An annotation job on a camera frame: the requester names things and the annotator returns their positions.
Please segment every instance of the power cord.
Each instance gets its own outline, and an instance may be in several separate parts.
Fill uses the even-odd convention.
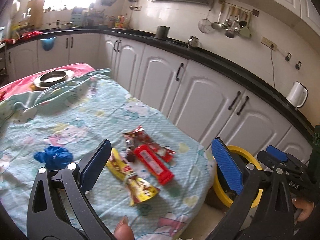
[[[270,56],[271,56],[271,63],[272,63],[273,87],[276,88],[276,84],[275,84],[275,66],[273,65],[273,60],[272,60],[272,49],[274,48],[274,45],[271,44],[270,48],[271,48]]]

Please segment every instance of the barcode label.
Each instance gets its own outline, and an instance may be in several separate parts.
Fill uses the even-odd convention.
[[[163,172],[163,169],[154,161],[153,158],[150,157],[148,152],[146,150],[142,150],[140,152],[142,158],[145,159],[145,161],[150,165],[150,167],[155,171],[157,175],[160,175]]]

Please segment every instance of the power outlet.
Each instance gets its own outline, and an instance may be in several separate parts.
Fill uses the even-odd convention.
[[[271,45],[273,44],[273,50],[277,50],[277,45],[275,43],[273,43],[272,41],[268,40],[265,37],[262,37],[261,43],[266,45],[267,47],[269,47],[271,49]]]

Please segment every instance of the white kettle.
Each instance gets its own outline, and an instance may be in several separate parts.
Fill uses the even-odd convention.
[[[308,98],[308,89],[296,81],[287,96],[287,100],[293,104],[295,108],[303,107],[304,103]]]

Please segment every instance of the brown candy wrapper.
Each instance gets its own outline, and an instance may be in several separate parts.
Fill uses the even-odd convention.
[[[139,125],[137,129],[131,132],[124,133],[123,136],[127,143],[128,156],[132,155],[132,151],[142,144],[147,144],[149,148],[166,163],[170,162],[173,158],[172,155],[175,154],[174,151],[162,147],[159,144],[157,144],[154,140],[152,140],[152,138],[142,128],[142,125]]]
[[[124,182],[130,192],[130,206],[137,205],[156,196],[160,189],[139,178],[116,149],[112,149],[111,157],[106,166],[111,173]]]

